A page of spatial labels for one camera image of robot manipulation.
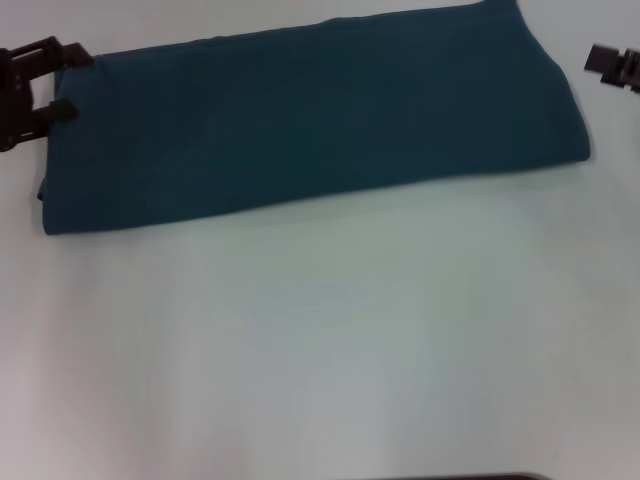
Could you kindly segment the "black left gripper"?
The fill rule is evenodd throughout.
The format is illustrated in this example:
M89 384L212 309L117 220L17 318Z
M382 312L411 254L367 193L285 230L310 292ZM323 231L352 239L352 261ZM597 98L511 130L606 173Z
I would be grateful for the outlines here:
M62 45L56 37L9 50L1 49L1 151L47 135L51 124L78 117L68 99L34 109L31 81L61 67L86 67L94 58L80 43Z

